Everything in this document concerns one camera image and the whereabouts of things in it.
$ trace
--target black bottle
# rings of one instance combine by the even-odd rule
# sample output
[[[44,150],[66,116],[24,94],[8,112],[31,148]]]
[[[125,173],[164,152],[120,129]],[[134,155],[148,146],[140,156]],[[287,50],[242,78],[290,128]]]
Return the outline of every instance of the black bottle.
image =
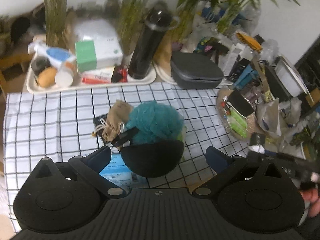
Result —
[[[146,77],[153,55],[169,30],[173,17],[168,9],[158,4],[153,7],[142,27],[136,48],[129,65],[128,74],[134,79]]]

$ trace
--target barcode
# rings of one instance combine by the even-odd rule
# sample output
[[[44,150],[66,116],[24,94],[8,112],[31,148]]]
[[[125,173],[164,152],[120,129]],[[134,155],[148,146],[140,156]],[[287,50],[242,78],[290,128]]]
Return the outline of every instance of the barcode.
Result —
[[[131,173],[131,179],[132,179],[132,181],[133,182],[135,182],[135,181],[138,181],[138,176],[137,176],[137,174],[135,174],[135,173]]]

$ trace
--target ribbed black surface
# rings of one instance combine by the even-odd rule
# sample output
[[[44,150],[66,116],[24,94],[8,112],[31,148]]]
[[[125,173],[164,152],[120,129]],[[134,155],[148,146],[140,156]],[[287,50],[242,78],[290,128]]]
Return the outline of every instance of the ribbed black surface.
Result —
[[[89,224],[63,234],[24,230],[14,240],[257,240],[294,239],[290,229],[278,234],[246,232],[226,222],[207,199],[187,189],[133,189],[125,198],[109,200]]]

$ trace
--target checkered tablecloth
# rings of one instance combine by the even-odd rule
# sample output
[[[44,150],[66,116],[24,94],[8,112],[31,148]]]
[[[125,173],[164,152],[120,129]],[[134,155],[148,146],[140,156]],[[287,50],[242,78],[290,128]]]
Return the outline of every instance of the checkered tablecloth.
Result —
[[[54,162],[66,162],[103,146],[99,137],[91,135],[92,119],[107,113],[117,99],[133,106],[156,100],[173,106],[185,118],[188,131],[183,161],[166,176],[148,179],[149,187],[184,187],[208,178],[212,170],[204,153],[212,145],[229,156],[245,156],[247,143],[227,134],[220,124],[215,107],[218,90],[182,90],[167,83],[153,83],[45,95],[9,94],[3,127],[4,166],[15,231],[20,227],[13,200],[32,169],[46,156]]]

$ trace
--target mesh sponge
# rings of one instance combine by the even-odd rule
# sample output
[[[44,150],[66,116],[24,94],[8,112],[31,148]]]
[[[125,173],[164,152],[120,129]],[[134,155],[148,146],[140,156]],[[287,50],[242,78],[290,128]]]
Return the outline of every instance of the mesh sponge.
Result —
[[[172,106],[149,101],[137,106],[130,113],[126,128],[133,127],[140,130],[132,138],[135,145],[176,140],[183,127],[183,116]]]

